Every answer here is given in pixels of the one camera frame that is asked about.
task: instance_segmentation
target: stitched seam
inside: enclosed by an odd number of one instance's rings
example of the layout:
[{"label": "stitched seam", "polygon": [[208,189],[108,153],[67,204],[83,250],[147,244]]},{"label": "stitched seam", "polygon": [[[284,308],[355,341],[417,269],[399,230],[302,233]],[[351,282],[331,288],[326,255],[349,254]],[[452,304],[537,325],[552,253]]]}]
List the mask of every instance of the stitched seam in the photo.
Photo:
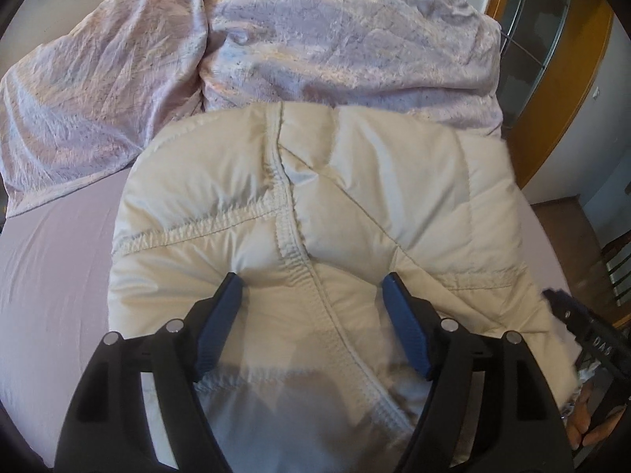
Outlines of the stitched seam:
[{"label": "stitched seam", "polygon": [[471,251],[469,251],[469,269],[473,270],[474,269],[474,263],[473,263],[473,256],[474,256],[474,252],[476,250],[475,247],[475,243],[474,243],[474,232],[473,232],[473,208],[472,208],[472,201],[471,201],[471,168],[469,167],[469,159],[467,158],[467,155],[465,153],[465,147],[463,146],[463,143],[460,141],[460,135],[458,134],[458,132],[453,131],[452,135],[454,136],[457,146],[458,146],[458,150],[460,151],[460,155],[463,158],[463,161],[465,162],[465,166],[467,167],[467,201],[468,201],[468,205],[467,205],[467,216],[469,218],[469,246],[471,246]]},{"label": "stitched seam", "polygon": [[[395,244],[398,248],[398,250],[401,251],[401,253],[407,258],[409,259],[415,266],[417,266],[418,268],[422,269],[423,271],[425,270],[422,266],[420,266],[417,262],[414,261],[413,258],[411,258],[407,252],[405,251],[405,249],[403,249],[403,247],[396,241],[394,240],[384,229],[383,227],[381,227],[381,225],[379,225],[378,222],[375,221],[375,219],[372,218],[372,216],[370,214],[368,214],[366,212],[366,210],[359,204],[357,203],[357,201],[355,201],[355,199],[353,199],[350,194],[348,194],[345,190],[342,189],[342,187],[340,187],[339,185],[337,185],[337,183],[335,183],[331,178],[329,178],[327,175],[322,174],[321,172],[318,172],[316,169],[310,167],[310,165],[308,165],[304,160],[302,160],[301,158],[299,158],[298,156],[296,156],[294,153],[292,153],[291,151],[287,150],[287,148],[283,147],[282,145],[279,145],[279,148],[282,148],[284,151],[286,151],[288,154],[292,155],[297,161],[301,162],[307,169],[310,169],[312,172],[315,172],[316,174],[318,174],[319,176],[325,178],[326,180],[329,180],[331,182],[331,184],[333,186],[335,186],[342,194],[344,194],[349,201],[351,201],[355,206],[357,206],[357,208],[368,218],[370,219],[371,222],[373,222],[373,224],[375,224],[380,230],[381,232],[384,234],[384,236],[390,240],[393,244]],[[506,286],[492,286],[493,288],[502,288],[502,287],[510,287],[513,286],[514,283],[509,283]],[[455,289],[452,287],[447,287],[445,286],[446,289],[449,289],[449,291],[464,291],[464,290],[468,290],[469,288],[463,287],[463,288],[459,288],[459,289]],[[479,289],[488,289],[489,287],[480,287]],[[501,322],[498,322],[496,320],[494,320],[493,318],[489,318],[487,315],[484,315],[481,313],[482,316],[484,316],[489,322],[492,322],[494,324],[497,324],[498,326],[503,327],[504,324],[501,324]]]},{"label": "stitched seam", "polygon": [[301,370],[301,371],[289,371],[276,377],[259,377],[248,378],[234,377],[229,379],[217,379],[217,381],[209,381],[207,379],[195,384],[197,391],[203,391],[204,393],[212,393],[214,391],[234,391],[244,387],[251,387],[254,385],[264,384],[277,384],[284,382],[288,379],[306,377],[314,373],[318,373],[318,370]]},{"label": "stitched seam", "polygon": [[[194,240],[195,238],[207,237],[209,235],[225,231],[226,229],[236,225],[243,224],[244,222],[255,220],[278,211],[278,208],[275,207],[265,209],[262,206],[263,201],[259,200],[252,205],[230,210],[219,216],[212,216],[187,222],[186,224],[178,225],[178,227],[173,227],[166,231],[146,231],[131,239],[126,239],[121,245],[116,247],[116,249],[112,252],[112,256],[114,260],[119,260],[129,254],[143,250],[182,243],[184,241]],[[241,213],[246,213],[246,215],[235,216],[235,214]],[[202,227],[202,229],[197,232],[193,232],[191,229],[194,227]],[[179,235],[183,232],[185,236],[180,237]]]},{"label": "stitched seam", "polygon": [[381,420],[386,423],[392,431],[409,433],[413,430],[403,411],[392,400],[387,390],[379,383],[378,379],[364,365],[357,352],[352,348],[350,341],[345,336],[337,316],[330,307],[330,301],[326,291],[322,287],[321,281],[316,274],[313,265],[308,257],[304,243],[300,241],[297,218],[293,208],[293,195],[291,184],[285,173],[282,160],[280,158],[280,130],[282,129],[284,106],[281,104],[280,122],[278,124],[278,135],[275,147],[271,149],[274,161],[274,172],[279,181],[279,192],[284,200],[282,218],[277,220],[279,227],[284,225],[285,233],[290,241],[291,249],[288,251],[287,267],[295,282],[307,291],[305,299],[310,308],[314,325],[317,329],[324,330],[324,336],[334,333],[329,339],[323,337],[322,343],[328,349],[329,357],[338,365],[338,371],[342,378],[346,380],[346,385],[352,390],[359,389],[365,398],[364,407],[375,412]]},{"label": "stitched seam", "polygon": [[[482,275],[476,273],[461,272],[459,274],[434,274],[432,277],[439,281],[443,286],[454,287],[454,289],[462,289],[466,286],[469,286],[470,289],[483,287],[503,287],[512,286],[512,284],[514,283],[514,279],[517,277],[521,270],[521,266],[512,266],[510,268],[503,268],[501,270],[491,270],[485,272]],[[458,276],[457,282],[453,283],[452,279],[454,279],[456,276]],[[494,279],[499,278],[499,280],[494,280],[492,284],[489,284],[488,282],[478,282],[479,279],[488,279],[490,277],[493,277]]]}]

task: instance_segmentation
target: finger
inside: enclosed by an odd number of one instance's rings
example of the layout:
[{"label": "finger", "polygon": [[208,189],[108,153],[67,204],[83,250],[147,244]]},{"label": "finger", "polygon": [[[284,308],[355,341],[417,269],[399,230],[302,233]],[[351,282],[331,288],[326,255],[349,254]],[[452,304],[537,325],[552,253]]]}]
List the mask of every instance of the finger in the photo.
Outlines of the finger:
[{"label": "finger", "polygon": [[592,391],[594,391],[594,381],[590,379],[587,382],[585,382],[585,384],[583,384],[583,387],[581,388],[581,394],[579,394],[579,397],[576,400],[576,403],[587,404]]},{"label": "finger", "polygon": [[568,424],[566,427],[567,439],[570,441],[572,450],[578,450],[583,439],[583,434],[572,424]]},{"label": "finger", "polygon": [[588,404],[584,402],[576,404],[568,420],[581,434],[585,434],[589,430],[589,423],[591,422]]},{"label": "finger", "polygon": [[620,418],[622,418],[624,412],[624,410],[617,412],[605,421],[605,423],[599,425],[587,434],[585,439],[583,439],[583,446],[588,447],[589,445],[595,445],[596,443],[607,439],[613,432],[614,428],[616,428],[616,425],[620,421]]}]

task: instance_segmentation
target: crumpled bedding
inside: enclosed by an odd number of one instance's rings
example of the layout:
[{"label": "crumpled bedding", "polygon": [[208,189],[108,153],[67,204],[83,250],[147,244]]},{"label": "crumpled bedding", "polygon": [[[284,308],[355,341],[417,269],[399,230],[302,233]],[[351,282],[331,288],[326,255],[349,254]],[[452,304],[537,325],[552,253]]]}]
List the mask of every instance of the crumpled bedding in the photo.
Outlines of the crumpled bedding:
[{"label": "crumpled bedding", "polygon": [[464,0],[106,0],[0,82],[7,214],[119,171],[171,121],[256,101],[496,134],[499,37]]},{"label": "crumpled bedding", "polygon": [[[430,384],[394,334],[389,272],[471,332],[522,333],[558,403],[575,388],[523,263],[518,193],[503,141],[415,116],[277,103],[182,120],[125,182],[109,325],[154,333],[238,273],[241,309],[195,386],[232,470],[395,471]],[[150,382],[143,394],[157,457],[175,466]]]}]

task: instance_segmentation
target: metal screw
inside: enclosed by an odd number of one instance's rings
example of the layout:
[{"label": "metal screw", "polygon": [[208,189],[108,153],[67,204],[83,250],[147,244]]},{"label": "metal screw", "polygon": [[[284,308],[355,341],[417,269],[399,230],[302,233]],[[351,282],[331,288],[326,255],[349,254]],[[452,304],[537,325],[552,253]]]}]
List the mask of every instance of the metal screw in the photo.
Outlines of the metal screw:
[{"label": "metal screw", "polygon": [[517,345],[521,343],[522,337],[520,333],[515,332],[513,330],[509,330],[506,333],[506,339],[509,341],[509,343],[512,343],[513,345]]},{"label": "metal screw", "polygon": [[179,332],[184,328],[184,322],[182,322],[179,318],[175,318],[166,323],[166,330],[169,332]]},{"label": "metal screw", "polygon": [[458,322],[452,318],[445,318],[445,320],[441,322],[441,327],[447,332],[455,332],[460,326],[458,325]]},{"label": "metal screw", "polygon": [[114,345],[119,338],[119,334],[116,331],[110,331],[105,336],[103,336],[103,343],[105,345]]}]

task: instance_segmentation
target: mattress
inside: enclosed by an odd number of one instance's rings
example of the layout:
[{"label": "mattress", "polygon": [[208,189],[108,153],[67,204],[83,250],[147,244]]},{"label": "mattress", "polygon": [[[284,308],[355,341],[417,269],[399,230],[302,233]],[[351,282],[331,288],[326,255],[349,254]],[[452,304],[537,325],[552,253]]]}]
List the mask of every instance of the mattress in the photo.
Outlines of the mattress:
[{"label": "mattress", "polygon": [[[81,372],[107,331],[112,234],[128,172],[10,218],[0,235],[0,400],[48,466]],[[523,197],[519,217],[535,281],[567,290]]]}]

